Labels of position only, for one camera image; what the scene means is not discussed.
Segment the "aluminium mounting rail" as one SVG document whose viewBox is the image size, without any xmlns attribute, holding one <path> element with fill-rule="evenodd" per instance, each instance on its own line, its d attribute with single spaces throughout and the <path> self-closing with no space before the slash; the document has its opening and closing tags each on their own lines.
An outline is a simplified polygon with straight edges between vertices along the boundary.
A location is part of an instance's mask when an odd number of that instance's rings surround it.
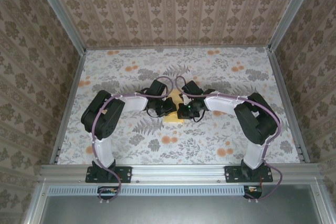
<svg viewBox="0 0 336 224">
<path fill-rule="evenodd" d="M 282 172 L 282 184 L 313 184 L 323 180 L 317 164 L 274 164 Z M 43 165 L 39 182 L 76 185 L 85 182 L 87 165 Z M 131 184 L 224 184 L 225 165 L 132 165 Z"/>
</svg>

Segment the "aluminium side rail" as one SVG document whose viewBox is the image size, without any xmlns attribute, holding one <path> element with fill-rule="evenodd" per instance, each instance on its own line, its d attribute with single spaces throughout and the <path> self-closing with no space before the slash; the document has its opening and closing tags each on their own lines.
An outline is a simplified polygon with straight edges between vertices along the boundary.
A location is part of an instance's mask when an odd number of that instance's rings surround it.
<svg viewBox="0 0 336 224">
<path fill-rule="evenodd" d="M 74 100 L 75 100 L 76 92 L 77 92 L 78 85 L 79 85 L 79 82 L 80 82 L 80 77 L 81 77 L 81 74 L 82 74 L 82 71 L 83 71 L 83 67 L 84 67 L 84 64 L 85 64 L 85 60 L 86 60 L 86 54 L 84 53 L 79 58 L 78 67 L 76 69 L 76 73 L 75 73 L 74 80 L 73 80 L 73 83 L 72 83 L 72 86 L 71 86 L 71 89 L 70 89 L 70 92 L 69 92 L 69 97 L 68 97 L 68 100 L 67 100 L 65 111 L 64 111 L 63 116 L 62 116 L 62 120 L 61 120 L 59 131 L 58 131 L 58 134 L 57 134 L 57 137 L 56 137 L 55 145 L 54 145 L 52 155 L 51 155 L 51 158 L 50 158 L 50 161 L 49 161 L 50 165 L 54 165 L 54 164 L 58 163 L 58 156 L 59 156 L 59 153 L 60 153 L 60 150 L 61 150 L 61 147 L 62 147 L 62 143 L 63 143 L 64 138 L 65 138 L 69 118 L 70 118 L 70 115 L 71 115 L 72 107 L 73 107 L 73 104 L 74 104 Z"/>
<path fill-rule="evenodd" d="M 268 52 L 268 58 L 270 61 L 270 65 L 272 67 L 272 71 L 275 77 L 275 81 L 277 83 L 278 91 L 282 100 L 282 104 L 286 113 L 287 121 L 289 128 L 291 129 L 291 133 L 293 136 L 293 140 L 298 152 L 298 156 L 303 163 L 310 163 L 310 158 L 303 141 L 303 137 L 299 128 L 298 121 L 296 119 L 295 112 L 293 110 L 289 94 L 279 67 L 279 63 L 277 61 L 275 52 L 270 50 Z"/>
</svg>

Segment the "aluminium rear rail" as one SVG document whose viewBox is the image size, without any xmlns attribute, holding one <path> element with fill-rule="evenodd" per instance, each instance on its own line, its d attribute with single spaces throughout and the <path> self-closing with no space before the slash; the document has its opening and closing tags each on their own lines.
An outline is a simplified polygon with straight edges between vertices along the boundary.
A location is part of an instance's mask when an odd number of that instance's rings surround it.
<svg viewBox="0 0 336 224">
<path fill-rule="evenodd" d="M 266 44 L 261 45 L 164 45 L 164 46 L 119 46 L 119 47 L 87 47 L 85 50 L 137 50 L 137 49 L 184 49 L 184 48 L 268 48 Z"/>
</svg>

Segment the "grey metal panel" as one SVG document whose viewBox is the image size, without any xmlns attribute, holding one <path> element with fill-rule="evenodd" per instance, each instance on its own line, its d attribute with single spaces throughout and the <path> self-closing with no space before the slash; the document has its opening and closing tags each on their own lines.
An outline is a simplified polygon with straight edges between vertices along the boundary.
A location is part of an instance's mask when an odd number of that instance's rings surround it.
<svg viewBox="0 0 336 224">
<path fill-rule="evenodd" d="M 50 197 L 41 224 L 322 224 L 310 199 L 227 196 Z"/>
</svg>

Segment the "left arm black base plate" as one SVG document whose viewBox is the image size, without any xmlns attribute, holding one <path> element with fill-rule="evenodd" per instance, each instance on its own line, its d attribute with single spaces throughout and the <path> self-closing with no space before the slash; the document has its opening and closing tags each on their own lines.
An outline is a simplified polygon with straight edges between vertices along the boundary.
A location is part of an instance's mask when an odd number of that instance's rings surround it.
<svg viewBox="0 0 336 224">
<path fill-rule="evenodd" d="M 132 167 L 117 166 L 114 173 L 119 177 L 122 183 L 130 183 L 132 177 Z M 85 178 L 86 183 L 118 183 L 118 179 L 99 166 L 89 166 Z"/>
</svg>

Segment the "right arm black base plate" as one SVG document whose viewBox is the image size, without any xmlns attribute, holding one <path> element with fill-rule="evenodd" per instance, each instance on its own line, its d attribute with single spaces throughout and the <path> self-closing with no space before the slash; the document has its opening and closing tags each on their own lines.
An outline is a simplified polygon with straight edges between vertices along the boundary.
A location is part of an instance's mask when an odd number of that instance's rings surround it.
<svg viewBox="0 0 336 224">
<path fill-rule="evenodd" d="M 227 183 L 258 183 L 273 182 L 271 169 L 261 165 L 257 169 L 230 165 L 224 167 L 225 179 Z"/>
</svg>

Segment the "yellow cloth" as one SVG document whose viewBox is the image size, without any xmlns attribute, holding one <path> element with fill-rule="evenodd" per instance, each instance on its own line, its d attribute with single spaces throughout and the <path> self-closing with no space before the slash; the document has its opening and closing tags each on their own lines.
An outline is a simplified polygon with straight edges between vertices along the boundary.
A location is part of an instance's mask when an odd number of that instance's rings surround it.
<svg viewBox="0 0 336 224">
<path fill-rule="evenodd" d="M 176 105 L 176 109 L 178 109 L 179 104 L 183 103 L 182 99 L 179 96 L 180 92 L 177 89 L 174 89 L 171 94 L 169 95 L 169 98 L 172 98 L 174 104 Z M 184 119 L 179 119 L 177 117 L 177 112 L 172 112 L 169 115 L 165 116 L 163 118 L 164 123 L 176 123 L 176 124 L 182 124 L 184 123 Z"/>
</svg>

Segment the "black connector board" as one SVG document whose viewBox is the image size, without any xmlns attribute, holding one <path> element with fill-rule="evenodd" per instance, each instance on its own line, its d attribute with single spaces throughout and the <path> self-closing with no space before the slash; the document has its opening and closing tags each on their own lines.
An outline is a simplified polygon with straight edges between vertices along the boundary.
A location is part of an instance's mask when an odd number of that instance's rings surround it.
<svg viewBox="0 0 336 224">
<path fill-rule="evenodd" d="M 262 186 L 244 186 L 244 195 L 246 199 L 259 199 L 262 196 Z"/>
<path fill-rule="evenodd" d="M 100 200 L 110 201 L 118 194 L 118 186 L 102 186 L 97 189 L 97 196 Z"/>
</svg>

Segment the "floral table cloth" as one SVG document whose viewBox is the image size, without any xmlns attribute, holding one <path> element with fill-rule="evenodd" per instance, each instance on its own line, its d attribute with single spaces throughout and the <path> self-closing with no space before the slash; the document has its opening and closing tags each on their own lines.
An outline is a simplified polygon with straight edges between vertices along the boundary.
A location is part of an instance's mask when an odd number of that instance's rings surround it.
<svg viewBox="0 0 336 224">
<path fill-rule="evenodd" d="M 268 147 L 267 162 L 299 162 L 268 53 L 263 47 L 87 51 L 58 163 L 92 162 L 91 135 L 80 119 L 100 90 L 131 93 L 156 78 L 166 84 L 175 78 L 193 80 L 204 90 L 234 96 L 260 93 L 281 121 L 281 134 Z M 248 143 L 236 117 L 218 111 L 206 112 L 198 123 L 125 112 L 110 142 L 118 165 L 236 164 Z"/>
</svg>

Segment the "aluminium frame post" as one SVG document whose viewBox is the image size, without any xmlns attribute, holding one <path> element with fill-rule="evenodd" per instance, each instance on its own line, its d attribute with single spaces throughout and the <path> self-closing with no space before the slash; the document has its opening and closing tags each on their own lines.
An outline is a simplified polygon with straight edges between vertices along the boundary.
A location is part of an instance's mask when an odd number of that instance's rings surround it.
<svg viewBox="0 0 336 224">
<path fill-rule="evenodd" d="M 300 6 L 304 0 L 290 0 L 286 11 L 284 12 L 271 40 L 268 45 L 270 51 L 275 51 L 279 46 L 282 38 L 284 37 L 286 31 L 288 30 L 291 22 L 296 16 Z"/>
<path fill-rule="evenodd" d="M 79 56 L 82 57 L 85 54 L 86 46 L 84 45 L 82 39 L 80 38 L 73 21 L 67 14 L 64 4 L 62 4 L 60 0 L 47 0 L 47 1 L 52 7 L 53 11 L 55 12 L 57 18 L 61 22 L 64 30 L 66 31 L 71 42 L 76 48 Z"/>
</svg>

